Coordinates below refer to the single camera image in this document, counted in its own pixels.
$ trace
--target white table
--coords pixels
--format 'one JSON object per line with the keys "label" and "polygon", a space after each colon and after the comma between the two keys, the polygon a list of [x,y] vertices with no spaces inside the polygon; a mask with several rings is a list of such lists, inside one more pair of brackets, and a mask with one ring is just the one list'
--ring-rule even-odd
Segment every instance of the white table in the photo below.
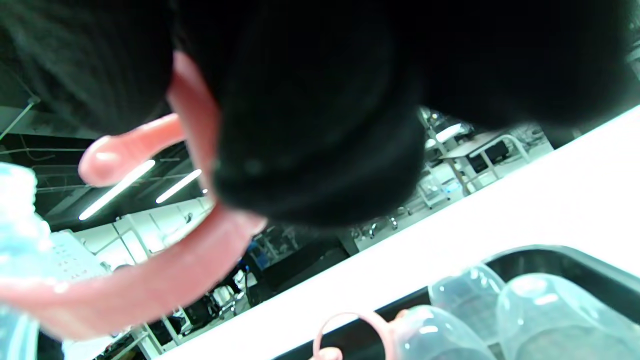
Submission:
{"label": "white table", "polygon": [[[637,179],[639,119],[636,108],[161,360],[199,359],[212,352],[220,359],[272,359],[311,340],[335,313],[375,310],[496,253],[526,245],[566,245],[640,275],[637,252],[630,250],[636,246],[640,203],[640,188],[630,183]],[[615,190],[593,195],[613,181],[619,185]],[[489,219],[495,217],[502,225],[489,229]],[[487,232],[478,234],[482,227]]]}

